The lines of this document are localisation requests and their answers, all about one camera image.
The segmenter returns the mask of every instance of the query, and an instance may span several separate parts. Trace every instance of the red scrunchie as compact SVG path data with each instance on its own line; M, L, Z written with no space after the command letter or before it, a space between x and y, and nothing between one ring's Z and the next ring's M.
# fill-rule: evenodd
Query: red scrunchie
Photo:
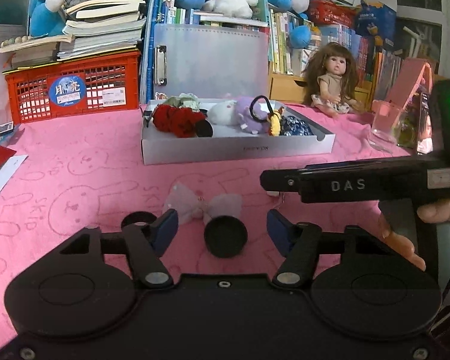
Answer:
M173 132L178 138L191 138L195 136L195 124L205 118L202 112L194 112L191 108L160 104L154 111L153 123L159 131Z

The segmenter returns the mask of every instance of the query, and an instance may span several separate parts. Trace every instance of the yellow crochet toy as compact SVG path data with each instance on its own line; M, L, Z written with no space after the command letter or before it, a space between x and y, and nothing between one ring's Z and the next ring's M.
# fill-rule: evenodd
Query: yellow crochet toy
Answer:
M268 121L270 123L270 128L268 130L268 134L272 137L278 137L280 135L281 125L280 121L282 120L282 114L284 112L284 108L280 107L280 109L275 109L273 113L268 115Z

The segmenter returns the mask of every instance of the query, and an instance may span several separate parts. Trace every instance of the red crate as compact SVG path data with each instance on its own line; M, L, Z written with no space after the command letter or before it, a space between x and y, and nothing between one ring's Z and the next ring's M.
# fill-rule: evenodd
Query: red crate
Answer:
M6 75L13 122L137 109L139 55L122 52Z
M307 13L308 19L315 25L342 24L348 28L354 27L355 10L336 5L331 0L310 1Z

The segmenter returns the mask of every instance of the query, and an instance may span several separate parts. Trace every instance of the white bow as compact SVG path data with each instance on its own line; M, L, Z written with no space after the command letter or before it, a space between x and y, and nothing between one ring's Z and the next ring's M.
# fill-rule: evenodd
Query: white bow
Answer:
M240 218L242 211L242 196L235 193L217 195L209 202L202 196L197 196L192 190L181 183L173 186L163 204L163 212L173 208L178 213L178 224L184 225L192 219L202 219L205 225L221 215Z

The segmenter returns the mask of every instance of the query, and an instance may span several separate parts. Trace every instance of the pink tablecloth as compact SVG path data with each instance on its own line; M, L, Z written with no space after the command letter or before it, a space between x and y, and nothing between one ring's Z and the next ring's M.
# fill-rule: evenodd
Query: pink tablecloth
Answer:
M11 147L28 159L0 194L0 347L15 336L3 294L12 278L85 225L117 231L132 211L161 214L171 186L180 181L205 199L221 193L243 195L242 220L248 243L233 259L216 259L205 248L203 222L181 226L163 262L177 279L187 273L259 273L272 275L283 258L265 229L267 210L277 203L260 187L259 175L272 167L384 157L367 142L370 125L347 115L334 121L312 109L296 108L336 133L331 154L274 159L144 166L140 154L139 111L74 116L23 125ZM396 148L395 155L406 152ZM324 231L357 224L374 233L376 202L300 203L286 197L280 211L291 221L317 223ZM123 256L106 261L126 269ZM320 259L323 270L337 256Z

